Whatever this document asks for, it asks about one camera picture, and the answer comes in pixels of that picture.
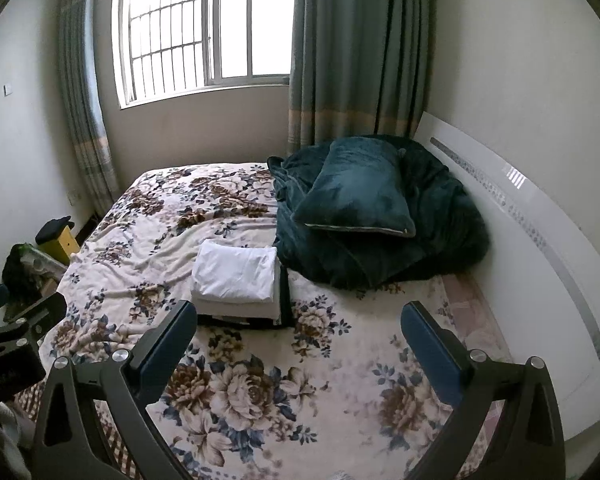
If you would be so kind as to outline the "white t-shirt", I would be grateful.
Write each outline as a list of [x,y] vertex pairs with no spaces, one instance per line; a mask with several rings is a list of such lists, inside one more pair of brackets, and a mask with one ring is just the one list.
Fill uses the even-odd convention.
[[192,267],[192,295],[223,304],[267,304],[275,296],[276,266],[274,247],[232,247],[205,240]]

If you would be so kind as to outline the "yellow box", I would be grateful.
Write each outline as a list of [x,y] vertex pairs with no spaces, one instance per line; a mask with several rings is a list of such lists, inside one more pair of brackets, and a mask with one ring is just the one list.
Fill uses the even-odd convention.
[[65,226],[52,240],[40,245],[42,252],[68,266],[71,256],[80,251],[80,246],[68,226]]

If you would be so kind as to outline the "black cap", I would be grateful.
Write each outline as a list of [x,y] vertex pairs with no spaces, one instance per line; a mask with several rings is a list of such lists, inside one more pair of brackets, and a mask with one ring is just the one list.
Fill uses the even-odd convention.
[[44,226],[35,235],[35,243],[42,246],[45,243],[58,240],[65,228],[71,230],[74,227],[74,222],[70,216],[61,217],[59,219],[48,220]]

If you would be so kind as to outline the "pink mattress sheet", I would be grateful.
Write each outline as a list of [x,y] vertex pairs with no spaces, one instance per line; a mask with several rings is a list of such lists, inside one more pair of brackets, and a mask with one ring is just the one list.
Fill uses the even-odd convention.
[[[467,349],[481,349],[494,361],[510,362],[508,345],[491,312],[488,302],[469,274],[443,275],[442,283],[449,300],[449,316],[457,338]],[[504,408],[503,401],[491,403],[480,434],[457,476],[467,479],[482,462]]]

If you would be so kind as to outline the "white headboard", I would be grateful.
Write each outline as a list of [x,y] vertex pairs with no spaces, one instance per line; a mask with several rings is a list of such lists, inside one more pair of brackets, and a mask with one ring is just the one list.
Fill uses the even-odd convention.
[[466,133],[424,114],[415,139],[482,214],[490,249],[471,274],[510,356],[547,364],[564,436],[577,436],[600,421],[600,254],[550,196]]

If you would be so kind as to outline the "floral bedspread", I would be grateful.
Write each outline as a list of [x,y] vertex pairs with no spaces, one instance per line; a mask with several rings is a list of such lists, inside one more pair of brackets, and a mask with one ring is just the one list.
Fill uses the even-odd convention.
[[[275,234],[263,164],[152,170],[72,257],[65,318],[41,358],[100,361],[129,348],[190,295],[205,240],[265,247]],[[400,330],[420,301],[456,333],[442,278],[340,292],[290,274],[294,326],[200,328],[149,408],[197,479],[403,479],[450,414]]]

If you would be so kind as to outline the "dark green blanket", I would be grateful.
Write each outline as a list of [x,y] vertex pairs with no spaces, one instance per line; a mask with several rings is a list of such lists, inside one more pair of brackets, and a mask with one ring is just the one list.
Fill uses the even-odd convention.
[[274,245],[282,263],[304,278],[339,289],[373,289],[396,282],[457,274],[479,263],[490,247],[486,222],[462,182],[430,151],[398,136],[364,136],[399,150],[403,193],[416,234],[311,229],[294,210],[321,172],[330,144],[268,159],[277,200]]

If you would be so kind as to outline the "folded white fleece garment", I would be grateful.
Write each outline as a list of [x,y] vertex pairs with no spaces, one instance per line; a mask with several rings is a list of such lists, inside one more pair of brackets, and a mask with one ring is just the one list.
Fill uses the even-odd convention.
[[274,320],[280,315],[278,262],[196,262],[192,300],[202,314]]

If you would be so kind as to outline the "folded black garment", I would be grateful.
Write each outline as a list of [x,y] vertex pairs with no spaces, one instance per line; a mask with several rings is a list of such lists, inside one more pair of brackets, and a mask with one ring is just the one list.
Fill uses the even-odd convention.
[[288,270],[282,266],[276,276],[274,304],[218,304],[193,299],[198,323],[232,330],[282,330],[294,326]]

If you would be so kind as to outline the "dark green pillow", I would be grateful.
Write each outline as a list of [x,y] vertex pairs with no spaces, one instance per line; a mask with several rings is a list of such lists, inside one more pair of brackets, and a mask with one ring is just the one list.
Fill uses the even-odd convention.
[[294,221],[311,229],[413,237],[399,150],[364,136],[330,144],[321,172],[294,210]]

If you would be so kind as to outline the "left green curtain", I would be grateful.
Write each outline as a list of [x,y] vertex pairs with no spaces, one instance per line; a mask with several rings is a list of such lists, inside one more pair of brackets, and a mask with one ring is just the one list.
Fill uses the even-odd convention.
[[59,81],[71,144],[96,214],[120,196],[99,101],[94,44],[95,0],[60,0]]

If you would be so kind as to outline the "green curtain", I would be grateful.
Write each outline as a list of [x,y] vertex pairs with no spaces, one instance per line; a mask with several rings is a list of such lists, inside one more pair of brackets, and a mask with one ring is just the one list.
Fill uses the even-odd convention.
[[424,111],[430,0],[294,0],[288,150],[415,133]]
[[59,81],[71,144],[96,214],[120,196],[99,101],[94,44],[95,0],[60,0]]

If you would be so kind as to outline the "barred window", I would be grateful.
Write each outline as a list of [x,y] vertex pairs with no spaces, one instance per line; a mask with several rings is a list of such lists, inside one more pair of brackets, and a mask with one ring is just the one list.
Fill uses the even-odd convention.
[[122,107],[286,84],[294,0],[112,0]]

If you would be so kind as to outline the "right green curtain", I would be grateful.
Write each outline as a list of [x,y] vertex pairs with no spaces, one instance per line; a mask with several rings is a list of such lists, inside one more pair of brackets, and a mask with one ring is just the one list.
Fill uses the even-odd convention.
[[294,0],[288,150],[415,133],[424,111],[430,0]]

